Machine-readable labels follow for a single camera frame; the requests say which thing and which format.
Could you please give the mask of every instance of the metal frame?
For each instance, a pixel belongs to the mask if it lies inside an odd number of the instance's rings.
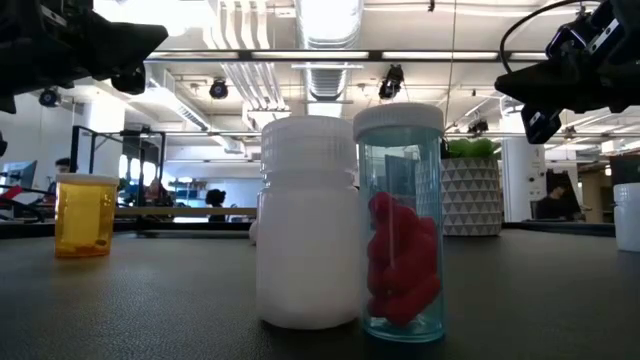
[[[140,178],[138,179],[137,205],[139,207],[143,207],[145,205],[145,198],[144,198],[144,172],[142,171],[142,168],[146,161],[145,159],[146,152],[144,151],[144,149],[142,147],[135,147],[132,145],[125,144],[124,141],[114,138],[113,136],[110,135],[110,133],[99,133],[84,126],[74,125],[71,131],[71,156],[69,156],[69,159],[71,160],[71,167],[69,170],[71,173],[76,173],[78,171],[78,148],[80,146],[81,130],[89,132],[91,134],[91,151],[89,153],[89,174],[93,174],[93,166],[95,162],[95,145],[96,145],[96,139],[98,137],[103,137],[105,139],[115,141],[117,143],[122,144],[123,146],[129,146],[131,148],[137,149],[140,152]]]
[[[160,135],[160,161],[158,162],[158,180],[162,181],[164,175],[164,161],[167,149],[167,132],[165,131],[133,131],[122,130],[120,132],[106,132],[104,135],[118,135],[122,137],[140,137],[139,135]]]

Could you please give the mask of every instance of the desk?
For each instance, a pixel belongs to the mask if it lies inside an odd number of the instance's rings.
[[[640,359],[640,255],[614,239],[506,230],[445,256],[447,337],[404,345],[258,321],[248,240],[125,236],[64,261],[1,240],[0,359]]]

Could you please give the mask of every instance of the white plastic bottle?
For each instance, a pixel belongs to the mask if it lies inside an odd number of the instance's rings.
[[[351,124],[306,116],[263,130],[257,260],[261,319],[324,329],[359,313],[356,146]]]

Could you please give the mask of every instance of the ventilation duct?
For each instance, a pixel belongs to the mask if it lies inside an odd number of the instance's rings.
[[[182,119],[197,126],[200,131],[220,131],[220,129],[211,126],[207,117],[196,110],[196,107],[187,99],[184,99],[175,93],[176,81],[173,75],[168,71],[162,70],[160,72],[158,68],[147,66],[147,74],[152,74],[149,78],[147,91],[144,94],[135,97],[134,101],[151,102],[165,106],[175,112]],[[211,138],[222,145],[225,152],[229,154],[244,153],[245,146],[241,141],[219,135],[214,135]]]
[[[352,49],[358,42],[363,0],[296,0],[298,31],[302,47],[310,50]],[[348,70],[308,69],[305,73],[309,100],[340,100]],[[341,112],[341,105],[333,113]],[[309,106],[311,115],[325,107]]]

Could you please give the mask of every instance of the window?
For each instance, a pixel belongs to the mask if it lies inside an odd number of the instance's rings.
[[[120,155],[120,164],[118,165],[118,177],[120,179],[127,178],[127,167],[129,165],[129,158],[126,155]]]
[[[152,163],[146,162],[142,167],[142,173],[144,174],[144,185],[149,186],[153,179],[156,178],[156,166]]]
[[[131,159],[131,181],[140,179],[140,160]]]

